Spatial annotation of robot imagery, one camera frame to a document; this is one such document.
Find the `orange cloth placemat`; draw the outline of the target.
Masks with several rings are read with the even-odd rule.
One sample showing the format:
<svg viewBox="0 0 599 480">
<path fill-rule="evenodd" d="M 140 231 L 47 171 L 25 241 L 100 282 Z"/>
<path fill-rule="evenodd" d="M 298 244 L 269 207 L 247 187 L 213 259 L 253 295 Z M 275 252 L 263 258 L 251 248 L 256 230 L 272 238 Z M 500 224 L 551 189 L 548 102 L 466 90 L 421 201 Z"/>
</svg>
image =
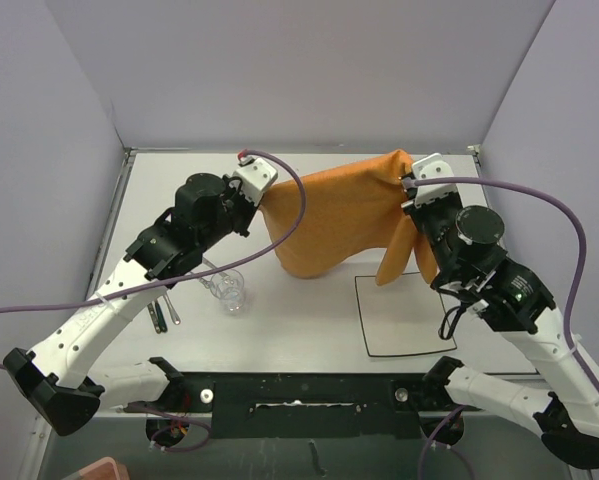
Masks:
<svg viewBox="0 0 599 480">
<path fill-rule="evenodd" d="M 403 150 L 313 173 L 302 178 L 306 210 L 297 229 L 275 249 L 282 268 L 300 279 L 324 275 L 350 257 L 383 249 L 375 275 L 387 285 L 414 256 L 426 283 L 437 275 L 431 247 L 401 205 L 401 178 L 413 160 Z"/>
</svg>

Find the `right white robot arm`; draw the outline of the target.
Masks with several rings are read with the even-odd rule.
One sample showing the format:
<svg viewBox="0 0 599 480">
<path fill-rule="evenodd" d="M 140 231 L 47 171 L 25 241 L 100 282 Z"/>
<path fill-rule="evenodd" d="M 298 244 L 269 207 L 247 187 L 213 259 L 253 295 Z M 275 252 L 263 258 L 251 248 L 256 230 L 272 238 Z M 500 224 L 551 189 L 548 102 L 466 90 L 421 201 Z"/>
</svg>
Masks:
<svg viewBox="0 0 599 480">
<path fill-rule="evenodd" d="M 431 287 L 459 300 L 533 365 L 547 388 L 523 387 L 444 356 L 425 375 L 435 408 L 451 403 L 487 411 L 531 431 L 564 463 L 599 469 L 598 367 L 575 340 L 553 295 L 501 246 L 505 226 L 488 207 L 463 205 L 455 190 L 421 199 L 406 191 L 402 208 L 431 248 L 438 273 Z"/>
</svg>

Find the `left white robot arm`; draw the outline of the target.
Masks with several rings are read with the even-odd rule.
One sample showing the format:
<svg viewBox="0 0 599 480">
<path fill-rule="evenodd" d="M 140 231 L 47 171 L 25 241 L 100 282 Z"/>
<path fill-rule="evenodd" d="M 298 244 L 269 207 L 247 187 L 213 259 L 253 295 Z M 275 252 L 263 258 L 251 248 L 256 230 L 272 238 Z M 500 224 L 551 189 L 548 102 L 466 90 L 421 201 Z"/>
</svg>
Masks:
<svg viewBox="0 0 599 480">
<path fill-rule="evenodd" d="M 22 395 L 60 436 L 82 428 L 100 409 L 150 402 L 161 411 L 182 398 L 180 373 L 151 358 L 118 370 L 91 368 L 112 341 L 173 281 L 202 262 L 203 254 L 231 233 L 242 236 L 273 178 L 257 182 L 239 169 L 230 176 L 190 176 L 175 203 L 127 248 L 92 296 L 55 333 L 30 350 L 8 353 L 3 365 Z"/>
</svg>

